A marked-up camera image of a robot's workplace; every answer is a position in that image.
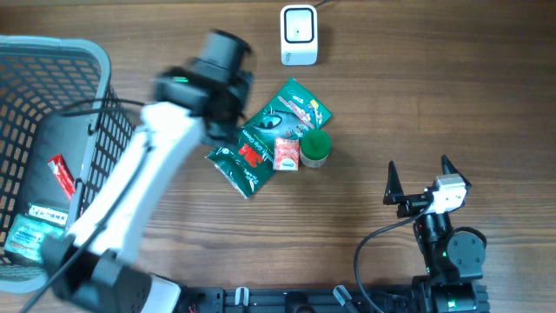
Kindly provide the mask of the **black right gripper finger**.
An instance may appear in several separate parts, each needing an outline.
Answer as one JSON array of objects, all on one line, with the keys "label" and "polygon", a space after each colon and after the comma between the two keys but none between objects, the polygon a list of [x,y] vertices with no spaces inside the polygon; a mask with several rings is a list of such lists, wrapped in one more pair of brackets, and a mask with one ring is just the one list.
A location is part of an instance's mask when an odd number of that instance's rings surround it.
[{"label": "black right gripper finger", "polygon": [[457,174],[457,175],[460,176],[460,178],[465,183],[466,190],[470,190],[472,188],[472,184],[465,178],[465,176],[463,174],[461,174],[456,169],[456,167],[452,164],[452,162],[449,160],[447,155],[443,155],[441,157],[440,162],[441,162],[442,172],[443,172],[444,175]]},{"label": "black right gripper finger", "polygon": [[390,161],[387,167],[387,184],[383,197],[385,205],[395,205],[403,202],[404,191],[394,161]]}]

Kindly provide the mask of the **green 3M gloves bag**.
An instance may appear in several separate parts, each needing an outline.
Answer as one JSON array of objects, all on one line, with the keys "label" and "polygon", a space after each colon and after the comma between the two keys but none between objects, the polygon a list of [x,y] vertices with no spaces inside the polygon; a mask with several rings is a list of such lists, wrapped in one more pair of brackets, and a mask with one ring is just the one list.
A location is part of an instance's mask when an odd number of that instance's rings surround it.
[{"label": "green 3M gloves bag", "polygon": [[249,198],[275,173],[275,140],[298,140],[321,128],[332,113],[316,96],[290,77],[268,103],[237,131],[231,148],[208,155],[231,185]]}]

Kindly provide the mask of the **green lid jar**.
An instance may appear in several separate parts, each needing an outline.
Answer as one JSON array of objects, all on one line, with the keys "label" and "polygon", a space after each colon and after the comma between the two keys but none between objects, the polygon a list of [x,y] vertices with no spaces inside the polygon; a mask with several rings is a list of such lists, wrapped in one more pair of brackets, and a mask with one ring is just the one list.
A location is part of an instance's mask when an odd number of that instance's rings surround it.
[{"label": "green lid jar", "polygon": [[319,168],[331,151],[331,138],[324,130],[309,130],[300,140],[301,162],[310,168]]}]

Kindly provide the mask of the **orange Kleenex tissue pack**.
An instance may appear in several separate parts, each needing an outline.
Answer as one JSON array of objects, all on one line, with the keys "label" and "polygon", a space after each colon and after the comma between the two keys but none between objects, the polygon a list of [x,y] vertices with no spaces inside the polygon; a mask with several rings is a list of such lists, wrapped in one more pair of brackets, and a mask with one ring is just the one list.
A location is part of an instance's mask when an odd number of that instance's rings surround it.
[{"label": "orange Kleenex tissue pack", "polygon": [[274,170],[296,171],[299,169],[300,145],[298,140],[277,137],[275,139]]}]

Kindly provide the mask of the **red stick packet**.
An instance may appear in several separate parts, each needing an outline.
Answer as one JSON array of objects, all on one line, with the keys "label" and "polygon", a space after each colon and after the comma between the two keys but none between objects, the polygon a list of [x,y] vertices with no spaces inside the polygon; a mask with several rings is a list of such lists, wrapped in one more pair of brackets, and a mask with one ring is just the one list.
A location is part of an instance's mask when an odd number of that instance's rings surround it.
[{"label": "red stick packet", "polygon": [[64,195],[69,200],[71,200],[76,192],[75,180],[71,175],[70,170],[63,159],[63,156],[61,154],[53,156],[47,162],[47,165],[49,166],[56,180],[61,186]]}]

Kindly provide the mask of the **teal tissue pack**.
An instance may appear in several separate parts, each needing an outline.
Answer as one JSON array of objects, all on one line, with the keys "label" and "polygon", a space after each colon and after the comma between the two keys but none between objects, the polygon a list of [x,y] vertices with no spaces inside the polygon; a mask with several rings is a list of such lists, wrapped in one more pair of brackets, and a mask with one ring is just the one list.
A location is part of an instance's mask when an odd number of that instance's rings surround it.
[{"label": "teal tissue pack", "polygon": [[4,245],[9,260],[23,266],[42,266],[41,247],[48,236],[60,237],[63,228],[23,215],[14,219]]}]

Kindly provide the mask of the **green gum box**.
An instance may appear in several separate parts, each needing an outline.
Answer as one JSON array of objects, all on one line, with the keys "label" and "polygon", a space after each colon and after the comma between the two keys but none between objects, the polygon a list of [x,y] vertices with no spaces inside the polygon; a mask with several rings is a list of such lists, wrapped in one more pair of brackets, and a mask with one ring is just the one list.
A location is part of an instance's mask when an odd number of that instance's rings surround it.
[{"label": "green gum box", "polygon": [[66,211],[36,203],[29,203],[28,215],[60,227],[65,227],[68,221],[68,213]]}]

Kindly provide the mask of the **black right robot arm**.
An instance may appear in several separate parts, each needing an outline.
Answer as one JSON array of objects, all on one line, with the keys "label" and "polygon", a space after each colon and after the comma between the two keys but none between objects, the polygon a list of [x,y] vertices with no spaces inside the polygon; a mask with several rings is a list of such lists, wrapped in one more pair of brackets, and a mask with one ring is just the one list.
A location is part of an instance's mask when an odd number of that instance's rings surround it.
[{"label": "black right robot arm", "polygon": [[453,227],[450,214],[465,205],[471,183],[441,158],[442,174],[420,194],[406,194],[394,162],[388,165],[383,203],[396,205],[397,217],[412,218],[427,274],[412,280],[415,312],[488,312],[483,278],[487,239],[471,227]]}]

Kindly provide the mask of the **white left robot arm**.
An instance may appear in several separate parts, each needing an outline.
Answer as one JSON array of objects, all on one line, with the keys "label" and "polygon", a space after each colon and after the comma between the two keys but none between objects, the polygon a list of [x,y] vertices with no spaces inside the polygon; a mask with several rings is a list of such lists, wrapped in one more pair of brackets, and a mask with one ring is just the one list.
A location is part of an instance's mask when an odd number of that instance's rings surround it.
[{"label": "white left robot arm", "polygon": [[237,144],[253,75],[252,52],[239,37],[212,30],[199,57],[155,81],[142,124],[93,203],[62,238],[42,243],[46,290],[93,312],[180,312],[187,289],[138,270],[133,262],[145,226],[181,163],[200,144]]}]

